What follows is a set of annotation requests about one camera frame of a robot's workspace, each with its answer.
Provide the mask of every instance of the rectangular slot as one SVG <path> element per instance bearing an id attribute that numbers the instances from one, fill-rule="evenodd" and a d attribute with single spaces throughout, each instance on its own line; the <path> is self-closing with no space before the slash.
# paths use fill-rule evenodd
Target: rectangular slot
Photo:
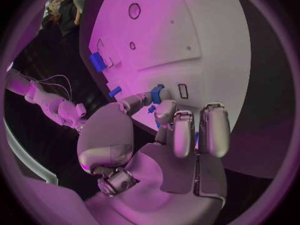
<path id="1" fill-rule="evenodd" d="M 182 84 L 178 84 L 178 89 L 179 89 L 180 97 L 182 99 L 189 99 L 187 85 L 185 85 L 183 83 Z"/>

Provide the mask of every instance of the dark background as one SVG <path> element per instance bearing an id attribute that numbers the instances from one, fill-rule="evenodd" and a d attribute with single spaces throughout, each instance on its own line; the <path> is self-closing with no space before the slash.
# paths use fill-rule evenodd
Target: dark background
<path id="1" fill-rule="evenodd" d="M 297 29 L 300 31 L 300 14 L 298 12 L 298 8 L 300 7 L 299 0 L 279 1 L 290 18 L 294 21 Z M 2 8 L 0 14 L 1 33 L 5 28 L 7 21 L 10 19 L 11 15 L 14 14 L 16 8 L 21 2 L 22 0 L 0 0 L 0 8 Z M 23 53 L 15 61 L 16 64 L 19 65 L 19 69 L 25 70 L 26 68 L 26 72 L 36 78 L 48 77 L 50 75 L 57 74 L 58 72 L 59 74 L 67 75 L 72 81 L 72 87 L 74 90 L 73 95 L 75 95 L 74 100 L 78 102 L 85 101 L 86 107 L 91 112 L 106 104 L 104 96 L 97 89 L 92 79 L 89 79 L 89 74 L 84 68 L 81 59 L 78 57 L 79 54 L 76 50 L 78 35 L 74 33 L 68 38 L 62 38 L 57 35 L 57 30 L 55 29 L 51 31 L 53 36 L 50 36 L 49 34 L 50 33 L 43 34 L 43 32 L 41 32 L 40 35 L 29 46 L 26 47 Z M 64 93 L 59 89 L 56 89 L 55 91 L 51 90 L 53 88 L 48 89 L 50 89 L 50 92 L 59 93 L 62 96 L 64 95 Z M 31 114 L 39 113 L 39 108 L 37 106 L 28 104 L 15 94 L 8 92 L 6 97 L 7 101 L 11 101 L 11 103 L 9 106 L 6 106 L 5 112 L 16 114 L 13 117 L 14 121 L 11 121 L 11 126 L 16 124 L 17 121 L 30 120 Z M 24 110 L 26 112 L 18 112 L 20 111 L 19 106 L 21 105 L 24 106 Z M 22 134 L 23 138 L 20 138 L 25 141 L 25 143 L 22 144 L 26 146 L 26 149 L 30 154 L 33 153 L 35 155 L 35 158 L 41 164 L 57 174 L 61 186 L 72 188 L 83 199 L 92 196 L 97 191 L 97 188 L 94 186 L 94 178 L 84 173 L 81 169 L 78 169 L 79 165 L 77 162 L 77 157 L 75 156 L 76 147 L 74 146 L 74 144 L 76 144 L 77 134 L 68 128 L 56 126 L 56 124 L 53 124 L 48 118 L 38 115 L 35 117 L 35 122 L 32 125 L 41 124 L 47 127 L 47 129 L 50 129 L 50 131 L 48 131 L 48 133 L 35 133 L 33 136 L 32 131 L 36 130 L 28 129 Z M 134 132 L 139 134 L 139 136 L 135 138 L 135 144 L 143 144 L 143 139 L 145 139 L 145 141 L 149 141 L 153 138 L 151 135 L 145 133 L 138 127 L 135 127 Z M 32 141 L 26 143 L 26 141 L 30 141 L 29 138 L 32 137 L 35 139 L 34 143 L 40 144 L 40 150 L 37 150 L 36 146 L 31 146 Z M 68 149 L 61 149 L 61 143 L 56 143 L 57 139 L 64 141 L 64 146 L 66 146 Z M 255 178 L 238 174 L 229 170 L 226 171 L 226 175 L 228 180 L 235 181 L 232 185 L 228 185 L 228 197 L 235 197 L 235 199 L 231 200 L 231 202 L 227 204 L 227 208 L 224 208 L 220 215 L 223 220 L 219 220 L 220 222 L 218 224 L 225 224 L 225 221 L 230 221 L 231 218 L 237 216 L 237 213 L 242 213 L 248 208 L 249 204 L 254 202 L 261 195 L 261 193 L 271 182 L 269 179 Z M 88 191 L 88 193 L 83 193 L 83 179 L 85 186 L 90 186 L 90 189 L 85 189 L 85 191 Z M 299 188 L 300 179 L 298 177 L 288 196 L 284 199 L 283 203 L 265 224 L 277 224 L 278 222 L 280 223 L 280 221 L 283 221 L 283 219 L 288 224 L 298 224 L 296 222 L 298 220 L 298 210 L 296 204 L 300 199 L 298 192 Z M 30 224 L 30 219 L 16 203 L 2 178 L 0 180 L 0 189 L 0 204 L 2 207 L 0 223 Z"/>

